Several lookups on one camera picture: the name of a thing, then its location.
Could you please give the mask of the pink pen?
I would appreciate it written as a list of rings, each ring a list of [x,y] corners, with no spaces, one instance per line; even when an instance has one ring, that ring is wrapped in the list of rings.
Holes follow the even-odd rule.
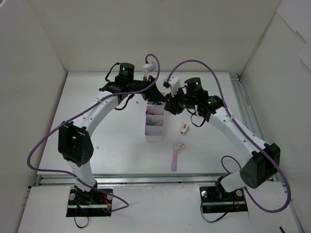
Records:
[[[163,126],[163,122],[162,122],[162,121],[159,121],[159,122],[157,122],[157,123],[155,124],[155,126],[161,127],[161,126]]]

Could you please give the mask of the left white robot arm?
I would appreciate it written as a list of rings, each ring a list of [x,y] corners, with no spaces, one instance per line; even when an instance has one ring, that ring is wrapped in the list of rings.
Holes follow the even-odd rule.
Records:
[[[80,191],[79,197],[87,204],[93,203],[97,198],[97,191],[93,188],[97,186],[97,182],[90,166],[90,159],[94,152],[91,136],[97,126],[110,111],[117,108],[126,97],[135,92],[142,95],[145,101],[164,102],[165,100],[154,83],[155,78],[149,74],[158,69],[156,63],[146,63],[143,66],[142,80],[134,78],[134,69],[133,64],[121,63],[114,81],[100,88],[100,95],[96,100],[97,105],[59,129],[58,151],[78,178],[75,185]]]

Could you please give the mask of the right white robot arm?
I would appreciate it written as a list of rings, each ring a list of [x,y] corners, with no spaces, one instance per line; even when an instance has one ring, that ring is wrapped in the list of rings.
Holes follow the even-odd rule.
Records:
[[[226,200],[233,191],[246,186],[256,189],[276,174],[277,169],[271,160],[279,164],[279,146],[267,144],[228,113],[220,97],[211,96],[202,88],[199,77],[187,79],[184,87],[180,86],[179,78],[167,77],[163,85],[171,90],[165,97],[166,111],[177,115],[185,109],[194,110],[195,115],[221,131],[246,162],[239,171],[219,179],[215,187],[217,198]]]

